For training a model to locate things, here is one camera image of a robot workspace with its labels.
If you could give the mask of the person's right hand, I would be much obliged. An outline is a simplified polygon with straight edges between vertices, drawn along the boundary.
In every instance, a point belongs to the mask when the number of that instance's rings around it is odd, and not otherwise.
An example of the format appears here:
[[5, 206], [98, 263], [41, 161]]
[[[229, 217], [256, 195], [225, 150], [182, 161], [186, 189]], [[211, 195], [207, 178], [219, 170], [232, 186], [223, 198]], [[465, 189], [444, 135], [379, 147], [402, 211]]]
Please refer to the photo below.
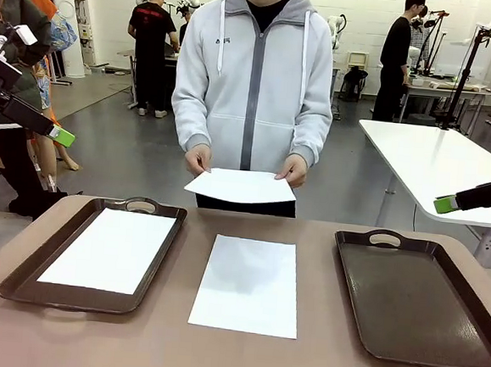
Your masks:
[[185, 153], [187, 170], [192, 176], [197, 177], [204, 172], [210, 172], [210, 161], [212, 159], [211, 148], [207, 145], [198, 144]]

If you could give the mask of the person's left hand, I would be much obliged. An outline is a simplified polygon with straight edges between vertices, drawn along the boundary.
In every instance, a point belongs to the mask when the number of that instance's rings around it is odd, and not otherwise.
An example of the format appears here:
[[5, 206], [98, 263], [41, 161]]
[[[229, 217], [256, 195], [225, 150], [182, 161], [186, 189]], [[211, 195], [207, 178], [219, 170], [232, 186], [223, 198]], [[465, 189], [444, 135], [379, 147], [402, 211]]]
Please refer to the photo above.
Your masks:
[[305, 183], [308, 170], [307, 163], [301, 155], [291, 154], [287, 156], [282, 170], [276, 174], [275, 179], [286, 180], [292, 189], [298, 188]]

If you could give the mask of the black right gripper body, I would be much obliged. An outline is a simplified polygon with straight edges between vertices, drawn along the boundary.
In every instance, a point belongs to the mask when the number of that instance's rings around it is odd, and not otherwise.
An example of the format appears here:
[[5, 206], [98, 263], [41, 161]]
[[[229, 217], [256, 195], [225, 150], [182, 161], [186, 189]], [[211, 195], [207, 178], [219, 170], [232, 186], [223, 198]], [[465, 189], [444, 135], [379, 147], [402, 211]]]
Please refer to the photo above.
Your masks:
[[491, 182], [478, 185], [475, 188], [455, 195], [456, 204], [460, 210], [490, 208], [491, 207]]

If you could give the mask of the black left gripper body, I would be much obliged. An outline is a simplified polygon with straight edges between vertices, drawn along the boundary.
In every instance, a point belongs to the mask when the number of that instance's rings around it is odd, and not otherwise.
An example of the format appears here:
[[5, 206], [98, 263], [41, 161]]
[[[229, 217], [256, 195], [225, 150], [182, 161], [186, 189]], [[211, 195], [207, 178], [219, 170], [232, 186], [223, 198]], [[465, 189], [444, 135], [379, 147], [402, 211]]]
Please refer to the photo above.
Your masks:
[[54, 123], [11, 92], [21, 76], [21, 71], [0, 59], [0, 112], [22, 127], [38, 134], [49, 135], [54, 132]]

